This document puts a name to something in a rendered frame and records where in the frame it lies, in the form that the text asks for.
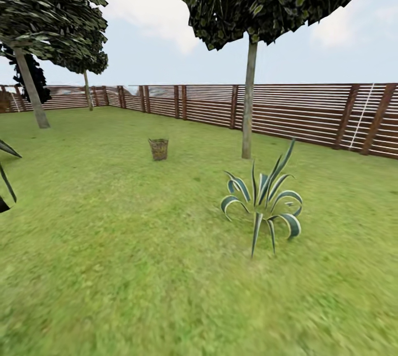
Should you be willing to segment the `wicker basket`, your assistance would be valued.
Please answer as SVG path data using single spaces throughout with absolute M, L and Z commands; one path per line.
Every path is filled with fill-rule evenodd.
M 160 142 L 159 143 L 157 142 L 156 145 L 154 143 L 151 144 L 154 160 L 162 161 L 167 159 L 167 149 L 169 147 L 168 144 L 169 144 L 168 140 L 166 140 L 166 143 L 162 142 L 162 144 L 160 144 Z

